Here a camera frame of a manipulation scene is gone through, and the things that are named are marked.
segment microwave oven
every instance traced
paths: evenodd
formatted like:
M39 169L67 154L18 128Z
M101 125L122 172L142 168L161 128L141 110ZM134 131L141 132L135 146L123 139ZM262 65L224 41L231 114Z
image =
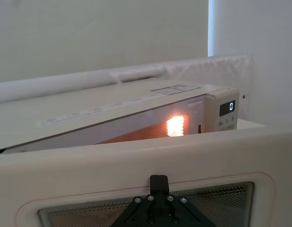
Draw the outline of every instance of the microwave oven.
M0 104L0 154L234 130L239 91L144 79Z

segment screw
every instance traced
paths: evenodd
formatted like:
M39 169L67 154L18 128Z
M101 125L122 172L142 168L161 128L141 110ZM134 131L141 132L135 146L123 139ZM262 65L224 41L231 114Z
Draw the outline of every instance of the screw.
M149 219L148 219L148 223L149 223L150 225L154 224L154 222L155 222L155 220L154 220L153 218L149 218Z
M172 223L174 224L178 224L180 222L180 220L176 217L172 218Z
M182 203L186 203L186 202L187 202L187 199L186 199L186 198L181 198L180 201L181 201Z
M140 203L142 200L140 198L135 198L136 203Z
M147 199L148 199L149 201L152 201L152 200L154 200L155 198L154 198L152 195L149 195L149 196L147 197Z
M171 195L169 195L169 196L167 197L167 200L168 200L168 201L172 201L172 200L173 200L173 197L172 197Z

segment sticker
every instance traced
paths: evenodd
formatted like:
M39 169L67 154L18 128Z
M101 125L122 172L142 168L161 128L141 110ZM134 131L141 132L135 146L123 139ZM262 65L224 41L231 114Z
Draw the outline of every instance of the sticker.
M163 87L155 90L151 90L156 93L164 94L164 95L173 95L185 91L191 91L195 89L199 89L200 87L193 87L193 86L187 86L187 85L175 85L171 87Z
M60 122L64 122L64 121L68 121L71 119L76 119L79 117L83 117L83 116L88 116L88 115L93 115L93 114L98 114L98 113L103 113L109 110L113 110L113 109L117 109L120 107L124 107L124 106L128 106L128 105L134 105L137 103L142 103L144 101L148 101L148 100L152 100L152 99L156 99L156 98L161 98L164 97L165 95L160 95L160 94L153 94L150 96L145 96L145 97L140 97L140 98L134 98L131 99L129 101L123 101L123 102L119 102L119 103L114 103L114 104L110 104L110 105L105 105L102 107L97 107L94 109L89 109L89 110L82 110L76 113L69 113L66 115L61 115L58 117L53 117L53 118L49 118L43 121L39 121L38 125L39 126L48 126L48 125L52 125L52 124L56 124L56 123L60 123Z

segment white panel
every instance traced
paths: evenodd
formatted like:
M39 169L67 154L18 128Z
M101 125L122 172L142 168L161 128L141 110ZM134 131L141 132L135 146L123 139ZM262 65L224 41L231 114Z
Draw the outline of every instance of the white panel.
M252 227L292 227L292 130L255 129L0 156L0 227L39 227L39 208L253 181Z
M0 82L205 57L207 0L0 0Z

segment black mount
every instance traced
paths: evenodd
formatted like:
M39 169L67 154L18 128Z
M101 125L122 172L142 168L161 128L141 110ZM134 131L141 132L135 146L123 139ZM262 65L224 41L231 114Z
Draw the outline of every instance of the black mount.
M169 194L165 175L150 176L150 194L135 197L111 227L216 227L188 199Z

